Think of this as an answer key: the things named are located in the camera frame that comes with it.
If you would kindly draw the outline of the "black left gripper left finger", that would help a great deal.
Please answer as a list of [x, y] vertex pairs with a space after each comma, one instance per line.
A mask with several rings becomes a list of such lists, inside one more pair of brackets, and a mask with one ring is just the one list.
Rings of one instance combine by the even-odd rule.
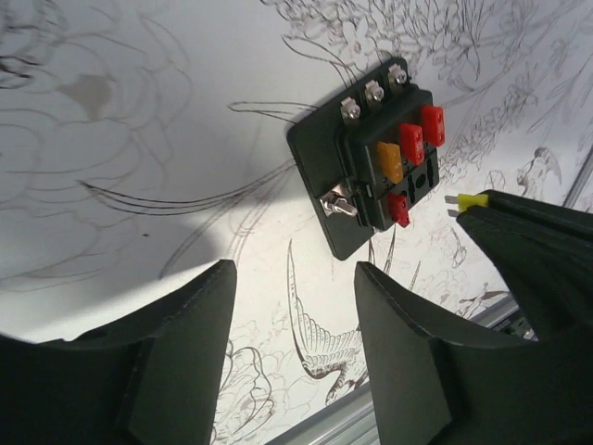
[[237, 271], [186, 285], [72, 341], [1, 339], [5, 444], [206, 444]]

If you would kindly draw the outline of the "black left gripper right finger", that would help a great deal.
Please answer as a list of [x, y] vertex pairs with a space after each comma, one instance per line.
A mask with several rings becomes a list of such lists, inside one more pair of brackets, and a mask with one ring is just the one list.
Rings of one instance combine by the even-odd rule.
[[588, 444], [592, 325], [525, 340], [357, 265], [355, 296], [384, 444]]

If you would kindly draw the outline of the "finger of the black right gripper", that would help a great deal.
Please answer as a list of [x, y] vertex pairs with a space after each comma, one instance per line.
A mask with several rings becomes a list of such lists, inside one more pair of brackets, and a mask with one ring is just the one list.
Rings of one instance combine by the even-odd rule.
[[457, 223], [486, 254], [540, 339], [592, 325], [592, 215], [496, 190]]

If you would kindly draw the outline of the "yellow blade fuse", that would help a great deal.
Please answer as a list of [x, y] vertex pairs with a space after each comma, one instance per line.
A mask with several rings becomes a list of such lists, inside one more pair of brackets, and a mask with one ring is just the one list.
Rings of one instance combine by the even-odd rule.
[[445, 202], [453, 205], [454, 208], [448, 210], [448, 214], [457, 217], [470, 207], [488, 207], [489, 196], [487, 194], [457, 194], [456, 196], [445, 196]]

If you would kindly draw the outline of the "red blade fuse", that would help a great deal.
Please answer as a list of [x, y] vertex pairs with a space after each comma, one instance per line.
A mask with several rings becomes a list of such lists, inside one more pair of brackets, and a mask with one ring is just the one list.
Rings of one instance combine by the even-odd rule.
[[405, 157], [413, 165], [424, 162], [423, 129], [413, 123], [401, 123], [399, 126], [400, 147]]
[[446, 128], [444, 110], [434, 105], [421, 106], [423, 140], [435, 147], [445, 144]]
[[407, 227], [410, 224], [408, 197], [405, 194], [389, 192], [387, 204], [393, 222], [403, 228]]

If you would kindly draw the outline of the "orange blade fuse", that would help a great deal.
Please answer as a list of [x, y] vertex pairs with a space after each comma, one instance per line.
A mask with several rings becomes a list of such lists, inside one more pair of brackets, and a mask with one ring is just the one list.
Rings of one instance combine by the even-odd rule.
[[395, 143], [378, 142], [377, 152], [383, 175], [393, 184], [404, 177], [400, 146]]

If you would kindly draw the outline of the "black fuse box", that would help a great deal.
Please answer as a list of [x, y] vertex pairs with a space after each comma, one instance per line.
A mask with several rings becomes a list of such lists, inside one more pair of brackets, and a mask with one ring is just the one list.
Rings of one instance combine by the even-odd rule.
[[404, 177], [398, 184], [379, 163], [377, 143], [400, 146], [400, 124], [422, 127], [423, 105], [436, 106], [432, 93], [412, 81], [404, 58], [392, 57], [288, 130], [287, 143], [335, 258], [346, 260], [375, 233], [398, 225], [389, 215], [389, 192], [408, 197], [410, 215], [438, 185], [439, 147], [424, 140], [420, 165], [400, 148]]

